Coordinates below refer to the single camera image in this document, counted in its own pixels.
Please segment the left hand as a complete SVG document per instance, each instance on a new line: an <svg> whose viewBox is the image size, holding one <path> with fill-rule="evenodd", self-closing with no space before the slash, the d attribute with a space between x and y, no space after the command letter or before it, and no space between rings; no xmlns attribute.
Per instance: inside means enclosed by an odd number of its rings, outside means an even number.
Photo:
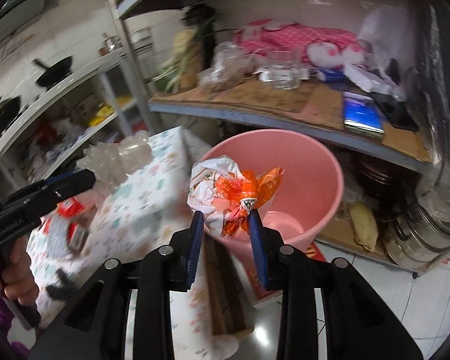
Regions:
<svg viewBox="0 0 450 360"><path fill-rule="evenodd" d="M33 306L39 287L31 271L31 258L26 251L27 237L17 239L10 252L10 265L4 269L0 278L0 294L23 306Z"/></svg>

